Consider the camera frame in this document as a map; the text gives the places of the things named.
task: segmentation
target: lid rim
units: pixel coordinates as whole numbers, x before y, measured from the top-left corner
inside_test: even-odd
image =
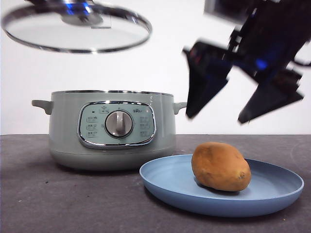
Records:
[[[172,94],[150,91],[127,91],[127,90],[68,90],[68,91],[54,91],[52,95],[56,94],[70,94],[70,93],[121,93],[121,94],[148,94],[174,97]]]
[[[85,7],[82,3],[74,3],[78,5],[79,7]],[[30,41],[26,41],[21,39],[20,37],[14,36],[12,33],[8,31],[8,25],[17,20],[17,19],[23,19],[28,16],[33,15],[40,15],[40,14],[46,14],[46,13],[66,13],[66,4],[63,2],[58,3],[46,3],[46,4],[38,4],[38,5],[31,5],[31,6],[25,6],[17,8],[9,13],[7,13],[2,19],[1,19],[1,27],[6,32],[6,34],[11,38],[12,40],[26,45],[28,47],[40,49],[40,50],[47,50],[47,51],[55,51],[55,52],[67,52],[67,53],[91,53],[91,54],[97,54],[97,53],[105,53],[105,52],[114,52],[114,51],[120,51],[120,50],[126,50],[130,49],[132,47],[136,47],[138,45],[143,44],[146,42],[152,33],[152,25],[151,23],[144,18],[143,16],[139,15],[136,12],[126,10],[121,7],[117,6],[110,6],[110,5],[88,5],[89,8],[94,10],[96,13],[102,13],[104,15],[110,15],[114,17],[118,17],[120,19],[123,19],[127,22],[136,24],[140,27],[142,27],[144,30],[147,31],[147,35],[144,36],[142,39],[137,40],[134,43],[129,43],[127,45],[121,45],[116,47],[108,47],[108,48],[90,48],[90,49],[74,49],[74,48],[62,48],[62,47],[54,47],[49,45],[43,45],[43,44],[37,44]]]

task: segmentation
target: blue light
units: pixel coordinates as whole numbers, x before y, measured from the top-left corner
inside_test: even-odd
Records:
[[[66,6],[67,6],[68,10],[71,11],[71,9],[72,9],[72,3],[66,3]]]
[[[82,4],[83,4],[83,6],[84,6],[85,8],[89,7],[89,4],[87,4],[86,2],[83,2]],[[74,5],[74,3],[66,3],[66,6],[67,6],[67,8],[68,8],[67,13],[68,13],[69,15],[74,15],[74,14],[75,14],[74,11],[72,10],[72,6],[73,6],[73,5]],[[89,12],[88,12],[87,10],[84,10],[83,13],[84,13],[85,15],[87,15],[87,16],[89,15]]]
[[[259,70],[264,70],[268,67],[268,63],[262,59],[257,59],[256,65],[257,65]]]

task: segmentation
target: cooker handle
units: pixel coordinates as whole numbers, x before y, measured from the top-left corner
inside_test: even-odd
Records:
[[[179,110],[182,108],[186,108],[187,102],[173,103],[174,114],[177,115]]]
[[[46,114],[51,115],[54,103],[52,101],[33,100],[31,101],[31,105],[34,107],[43,108]]]

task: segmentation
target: white wall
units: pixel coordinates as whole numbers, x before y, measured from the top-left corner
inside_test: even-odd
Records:
[[[1,32],[1,134],[48,133],[49,116],[31,100],[50,100],[51,92],[73,89],[118,89],[167,92],[186,101],[188,65],[181,51],[197,38],[226,45],[234,25],[203,15],[204,0],[111,0],[148,18],[154,28],[148,43],[123,52],[64,54],[22,46]],[[25,4],[2,0],[1,13]],[[311,54],[310,46],[302,56]],[[311,71],[304,70],[303,101],[240,125],[239,112],[256,85],[233,69],[227,86],[194,120],[185,109],[176,116],[177,133],[311,133]]]

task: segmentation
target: glass lid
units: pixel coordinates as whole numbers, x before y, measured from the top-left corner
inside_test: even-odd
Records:
[[[1,23],[23,45],[72,53],[129,49],[146,42],[152,31],[150,22],[135,12],[90,1],[19,8]]]

